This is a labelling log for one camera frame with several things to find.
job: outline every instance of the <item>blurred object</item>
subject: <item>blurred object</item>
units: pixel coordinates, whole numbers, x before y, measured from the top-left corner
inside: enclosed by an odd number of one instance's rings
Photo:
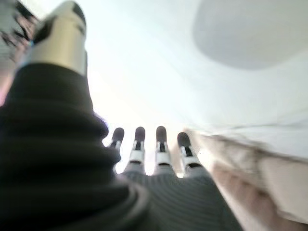
[[[278,215],[277,206],[270,196],[247,183],[232,169],[216,163],[212,176],[244,230],[308,231],[307,224],[291,221]]]
[[[222,136],[207,136],[186,130],[192,145],[200,150],[199,159],[212,158],[215,165],[224,166],[232,175],[266,193],[275,203],[276,216],[308,224],[308,162],[269,153],[243,145]]]
[[[0,1],[0,105],[13,80],[16,63],[26,52],[37,18],[18,1]]]

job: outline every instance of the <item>robotic hand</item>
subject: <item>robotic hand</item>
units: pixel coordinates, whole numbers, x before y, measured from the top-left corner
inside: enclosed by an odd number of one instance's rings
[[[185,177],[172,169],[164,127],[156,170],[144,173],[145,130],[129,163],[114,172],[124,137],[95,116],[87,82],[86,22],[65,2],[37,28],[0,109],[0,228],[48,231],[242,230],[180,133]]]

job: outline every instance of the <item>white ceiling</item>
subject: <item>white ceiling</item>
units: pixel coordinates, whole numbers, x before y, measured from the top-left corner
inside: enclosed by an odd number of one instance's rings
[[[22,2],[44,16],[62,1]],[[308,158],[308,1],[77,2],[94,108],[125,150],[139,125],[153,150],[163,124],[171,145],[189,127]]]

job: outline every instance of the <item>black fingertip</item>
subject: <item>black fingertip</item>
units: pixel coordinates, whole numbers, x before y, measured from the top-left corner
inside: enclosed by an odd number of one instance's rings
[[[181,132],[178,134],[178,144],[179,147],[189,147],[191,145],[191,141],[185,132]]]
[[[84,22],[84,24],[86,24],[85,15],[83,14],[82,9],[77,3],[74,4],[73,12],[79,16],[79,18]]]
[[[161,143],[167,142],[167,131],[164,126],[159,126],[156,129],[156,141]]]
[[[138,142],[144,141],[145,139],[145,130],[143,127],[139,127],[135,132],[135,140]]]
[[[123,128],[116,128],[113,135],[112,135],[112,140],[122,142],[123,138],[124,138],[124,129]]]

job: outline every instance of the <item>white wall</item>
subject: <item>white wall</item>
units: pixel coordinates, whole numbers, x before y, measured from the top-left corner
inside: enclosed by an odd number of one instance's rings
[[[132,139],[145,126],[149,150],[165,124],[172,145],[190,127],[308,158],[307,1],[77,2],[95,111],[112,127]]]

